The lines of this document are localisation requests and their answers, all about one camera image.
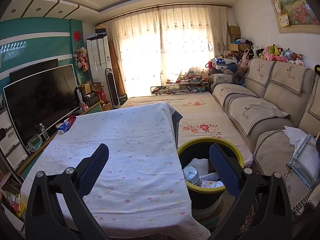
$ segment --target embroidered curtain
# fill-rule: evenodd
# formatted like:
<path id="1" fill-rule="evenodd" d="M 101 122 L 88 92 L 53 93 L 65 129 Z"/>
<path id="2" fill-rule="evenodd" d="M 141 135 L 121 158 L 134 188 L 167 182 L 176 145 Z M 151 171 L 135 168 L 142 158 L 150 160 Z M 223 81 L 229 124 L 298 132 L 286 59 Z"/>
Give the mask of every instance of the embroidered curtain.
<path id="1" fill-rule="evenodd" d="M 189 70 L 207 76 L 205 64 L 227 50 L 227 10 L 210 5 L 147 9 L 107 22 L 128 97 L 175 82 Z"/>

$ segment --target flat screen tv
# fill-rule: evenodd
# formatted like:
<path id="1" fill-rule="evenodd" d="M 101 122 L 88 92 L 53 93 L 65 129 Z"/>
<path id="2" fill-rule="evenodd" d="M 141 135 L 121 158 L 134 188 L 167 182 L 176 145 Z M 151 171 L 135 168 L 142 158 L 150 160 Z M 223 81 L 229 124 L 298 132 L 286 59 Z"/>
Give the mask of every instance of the flat screen tv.
<path id="1" fill-rule="evenodd" d="M 45 71 L 55 67 L 59 67 L 59 62 L 57 58 L 39 62 L 27 67 L 18 69 L 16 71 L 12 71 L 9 73 L 10 83 L 16 82 L 25 77 L 28 77 L 33 74 L 39 73 L 41 71 Z"/>
<path id="2" fill-rule="evenodd" d="M 72 65 L 33 74 L 4 87 L 15 129 L 26 146 L 42 123 L 46 129 L 78 108 Z"/>

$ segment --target painting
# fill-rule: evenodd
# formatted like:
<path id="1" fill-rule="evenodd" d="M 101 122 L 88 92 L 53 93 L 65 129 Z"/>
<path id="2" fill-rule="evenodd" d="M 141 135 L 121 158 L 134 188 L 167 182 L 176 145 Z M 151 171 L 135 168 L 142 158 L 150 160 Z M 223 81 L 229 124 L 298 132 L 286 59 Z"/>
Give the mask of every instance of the painting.
<path id="1" fill-rule="evenodd" d="M 306 0 L 271 0 L 280 33 L 307 32 L 320 34 L 320 23 Z M 289 25 L 282 27 L 282 16 L 288 16 Z"/>

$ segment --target water bottle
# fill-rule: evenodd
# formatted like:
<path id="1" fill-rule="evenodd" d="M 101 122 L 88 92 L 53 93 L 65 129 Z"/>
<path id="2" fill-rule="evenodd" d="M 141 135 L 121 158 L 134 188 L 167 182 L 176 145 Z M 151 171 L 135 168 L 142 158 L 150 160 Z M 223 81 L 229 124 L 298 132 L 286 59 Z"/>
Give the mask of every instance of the water bottle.
<path id="1" fill-rule="evenodd" d="M 48 139 L 49 139 L 49 135 L 48 135 L 47 131 L 45 130 L 44 126 L 42 125 L 42 123 L 40 124 L 40 130 L 41 130 L 44 138 L 45 138 L 46 140 L 48 140 Z"/>

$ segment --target yellow rim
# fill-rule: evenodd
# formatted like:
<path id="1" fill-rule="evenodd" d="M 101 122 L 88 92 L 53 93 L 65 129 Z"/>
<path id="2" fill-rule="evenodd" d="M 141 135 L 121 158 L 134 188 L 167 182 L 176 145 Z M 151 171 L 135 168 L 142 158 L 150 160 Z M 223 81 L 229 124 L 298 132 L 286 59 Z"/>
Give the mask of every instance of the yellow rim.
<path id="1" fill-rule="evenodd" d="M 244 167 L 243 157 L 242 157 L 240 151 L 238 150 L 238 148 L 236 146 L 234 146 L 232 143 L 230 143 L 230 142 L 228 142 L 228 141 L 226 141 L 224 139 L 219 139 L 219 138 L 214 138 L 214 137 L 203 137 L 203 138 L 193 139 L 191 141 L 186 142 L 185 144 L 181 145 L 178 148 L 178 156 L 180 156 L 180 154 L 185 149 L 190 147 L 191 145 L 194 145 L 194 144 L 197 144 L 197 143 L 201 143 L 201 142 L 214 142 L 214 143 L 220 143 L 220 144 L 223 144 L 223 145 L 227 146 L 236 155 L 236 157 L 238 159 L 238 163 L 240 164 L 240 166 L 242 168 Z M 198 187 L 196 185 L 193 185 L 188 181 L 185 181 L 185 182 L 187 184 L 188 189 L 191 189 L 191 190 L 193 190 L 195 192 L 199 192 L 199 193 L 212 194 L 212 193 L 218 193 L 218 192 L 222 192 L 222 191 L 226 190 L 225 186 L 217 187 L 217 188 L 203 188 L 203 187 Z"/>

